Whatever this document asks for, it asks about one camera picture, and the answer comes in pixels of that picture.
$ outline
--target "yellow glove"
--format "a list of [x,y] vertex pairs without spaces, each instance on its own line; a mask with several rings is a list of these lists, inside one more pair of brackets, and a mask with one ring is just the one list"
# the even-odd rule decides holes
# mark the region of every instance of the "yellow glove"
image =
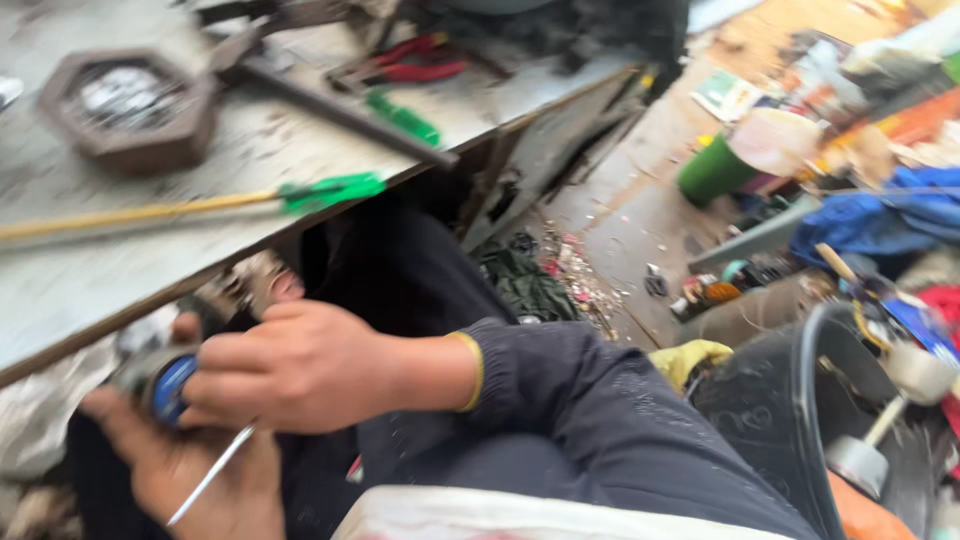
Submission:
[[679,394],[684,391],[686,378],[690,376],[690,371],[697,364],[703,360],[719,364],[726,361],[732,354],[733,349],[721,343],[694,339],[679,347],[654,351],[649,357],[657,371],[666,377],[670,386]]

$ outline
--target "wrist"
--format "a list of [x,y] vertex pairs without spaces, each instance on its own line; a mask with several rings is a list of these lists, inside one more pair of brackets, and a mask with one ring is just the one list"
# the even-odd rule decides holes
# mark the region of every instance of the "wrist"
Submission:
[[480,357],[466,340],[389,336],[394,387],[389,409],[462,410],[479,389]]

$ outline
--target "yellow cuff trim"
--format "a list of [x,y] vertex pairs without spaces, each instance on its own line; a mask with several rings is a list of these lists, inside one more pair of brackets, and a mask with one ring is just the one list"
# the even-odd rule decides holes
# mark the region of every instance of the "yellow cuff trim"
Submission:
[[470,347],[470,350],[473,351],[473,357],[477,360],[477,384],[473,388],[473,395],[470,397],[470,401],[464,405],[463,408],[457,409],[457,412],[468,412],[476,408],[477,403],[480,401],[480,390],[483,389],[483,352],[480,350],[480,345],[477,344],[476,340],[474,340],[468,334],[465,334],[461,331],[455,331],[448,335],[457,337],[466,343],[467,346]]

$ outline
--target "blue tape measure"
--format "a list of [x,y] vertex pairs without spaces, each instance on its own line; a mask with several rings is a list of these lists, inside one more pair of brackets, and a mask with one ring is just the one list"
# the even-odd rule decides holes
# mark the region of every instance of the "blue tape measure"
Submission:
[[183,385],[197,371],[197,356],[184,355],[175,359],[156,378],[153,406],[154,417],[168,426],[176,427],[180,415],[186,410],[183,400]]

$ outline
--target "sleeve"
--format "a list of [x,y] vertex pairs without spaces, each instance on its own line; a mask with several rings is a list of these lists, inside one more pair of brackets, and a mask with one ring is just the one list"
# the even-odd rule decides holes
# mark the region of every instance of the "sleeve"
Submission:
[[483,361],[469,422],[550,438],[617,507],[817,537],[639,349],[616,350],[588,323],[484,319],[462,332]]

